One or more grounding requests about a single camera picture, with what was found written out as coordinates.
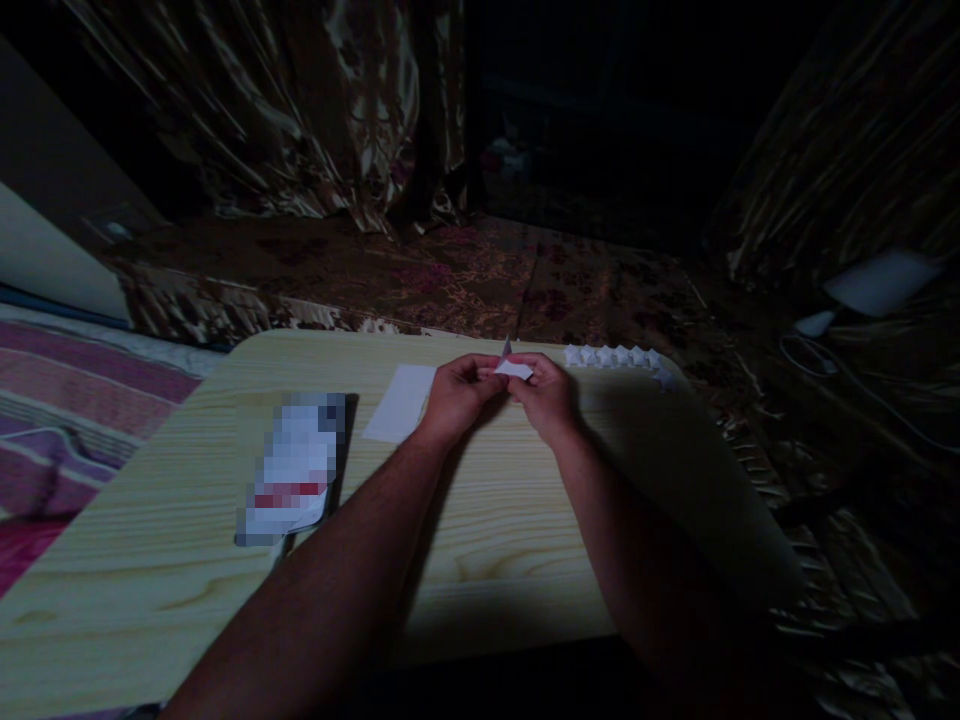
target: wooden table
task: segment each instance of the wooden table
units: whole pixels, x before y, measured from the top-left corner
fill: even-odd
[[[398,363],[500,349],[296,330],[241,344],[0,601],[0,716],[170,697],[269,572],[270,549],[233,543],[238,396],[357,393],[346,500],[393,450],[361,434]],[[661,394],[641,369],[572,374],[589,425],[731,582],[761,600],[798,591],[786,539],[682,377]],[[614,632],[553,457],[519,405],[503,403],[451,471],[395,662]]]

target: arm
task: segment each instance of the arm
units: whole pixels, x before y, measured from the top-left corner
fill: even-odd
[[[529,384],[511,378],[508,389],[556,456],[590,564],[624,640],[672,704],[736,709],[741,717],[749,708],[766,717],[764,708],[774,702],[769,693],[781,701],[786,694],[756,628],[693,543],[581,431],[569,376],[539,353],[510,360],[534,369]]]
[[[437,369],[417,430],[250,597],[163,720],[296,718],[336,698],[395,619],[443,462],[506,387],[497,362]]]

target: white paper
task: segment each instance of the white paper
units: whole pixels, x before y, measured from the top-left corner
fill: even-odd
[[[320,493],[320,496],[313,501],[307,511],[300,516],[300,519],[297,520],[293,527],[291,527],[287,532],[296,532],[301,528],[310,527],[315,523],[320,521],[320,518],[323,517],[323,510],[327,505],[327,490],[324,490]]]
[[[630,351],[623,345],[617,345],[617,349],[614,352],[617,353],[617,362],[620,365],[633,365],[633,358],[630,357]]]
[[[510,347],[510,337],[507,336],[507,341],[503,344],[503,352],[500,354],[500,364],[497,365],[494,373],[498,375],[514,375],[521,380],[526,380],[533,375],[533,370],[530,369],[529,365],[518,365],[517,363],[512,363],[507,360],[507,355],[512,353],[513,348]]]
[[[576,345],[567,345],[563,349],[563,354],[567,357],[567,367],[580,367],[580,348]]]
[[[398,365],[363,437],[392,443],[402,443],[410,437],[420,422],[420,411],[436,372],[435,367],[427,365]]]
[[[639,345],[634,345],[630,351],[630,357],[633,358],[633,364],[637,367],[649,367],[647,364],[647,353],[640,349]]]
[[[604,345],[597,351],[600,367],[616,367],[616,353],[613,348]]]
[[[654,380],[660,383],[660,394],[667,392],[676,392],[677,391],[677,381],[673,377],[673,373],[667,370],[665,367],[661,367],[657,370],[657,374],[653,376]]]
[[[597,351],[589,345],[584,345],[580,350],[580,360],[584,365],[596,365],[599,362],[597,360]]]

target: striped bedsheet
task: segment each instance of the striped bedsheet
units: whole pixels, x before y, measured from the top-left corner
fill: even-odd
[[[0,438],[0,596],[202,380],[149,356],[170,343],[109,331],[135,338],[134,353],[103,328],[85,336],[84,323],[46,317],[0,319],[0,436],[60,428],[75,453],[62,432]]]

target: wall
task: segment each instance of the wall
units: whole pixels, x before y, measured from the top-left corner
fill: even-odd
[[[3,183],[0,282],[81,310],[127,319],[113,273]]]
[[[0,37],[0,181],[91,251],[107,244],[84,221],[122,205],[141,231],[164,218],[79,120]]]

